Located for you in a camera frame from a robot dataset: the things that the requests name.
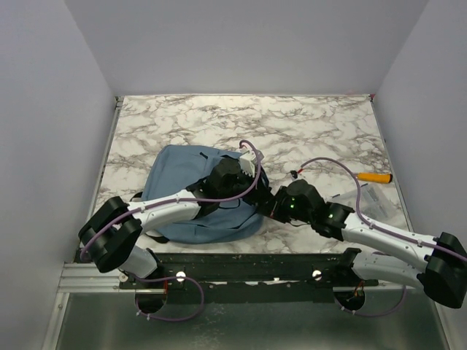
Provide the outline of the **blue fabric backpack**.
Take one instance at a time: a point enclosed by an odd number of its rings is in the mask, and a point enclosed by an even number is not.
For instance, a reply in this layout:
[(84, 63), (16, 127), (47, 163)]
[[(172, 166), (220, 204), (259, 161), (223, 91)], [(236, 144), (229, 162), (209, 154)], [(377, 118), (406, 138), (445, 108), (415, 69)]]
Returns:
[[(205, 146), (169, 145), (158, 154), (141, 194), (143, 201), (172, 195), (208, 176), (222, 157), (239, 158), (239, 152)], [(222, 203), (215, 212), (188, 222), (176, 222), (147, 233), (160, 244), (213, 244), (255, 235), (263, 216), (237, 200)]]

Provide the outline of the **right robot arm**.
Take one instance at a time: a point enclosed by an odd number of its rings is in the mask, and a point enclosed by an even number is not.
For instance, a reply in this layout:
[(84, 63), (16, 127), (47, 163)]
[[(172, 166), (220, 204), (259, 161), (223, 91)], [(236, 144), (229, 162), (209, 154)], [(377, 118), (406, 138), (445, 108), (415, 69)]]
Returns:
[(384, 280), (421, 289), (431, 300), (460, 308), (466, 296), (466, 250), (459, 239), (417, 234), (382, 224), (340, 203), (325, 201), (305, 180), (295, 180), (277, 193), (260, 195), (258, 212), (278, 222), (309, 225), (326, 238), (372, 248), (336, 266), (346, 286), (362, 280)]

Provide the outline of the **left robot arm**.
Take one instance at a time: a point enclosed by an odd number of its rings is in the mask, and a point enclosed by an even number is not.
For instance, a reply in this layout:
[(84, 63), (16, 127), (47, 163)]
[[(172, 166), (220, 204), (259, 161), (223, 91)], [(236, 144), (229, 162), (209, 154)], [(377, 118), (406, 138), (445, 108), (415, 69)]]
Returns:
[(182, 244), (217, 244), (257, 233), (254, 199), (267, 187), (259, 156), (220, 157), (210, 175), (172, 195), (126, 203), (110, 198), (79, 232), (82, 256), (102, 273), (119, 270), (146, 288), (161, 282), (160, 260), (137, 245), (150, 231)]

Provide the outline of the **yellow handled screwdriver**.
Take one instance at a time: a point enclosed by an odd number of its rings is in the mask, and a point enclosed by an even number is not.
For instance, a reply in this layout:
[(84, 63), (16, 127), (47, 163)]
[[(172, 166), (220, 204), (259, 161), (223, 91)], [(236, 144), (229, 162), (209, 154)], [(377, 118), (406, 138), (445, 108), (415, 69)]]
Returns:
[(389, 184), (393, 181), (392, 174), (357, 173), (356, 177), (362, 182), (374, 182), (379, 184)]

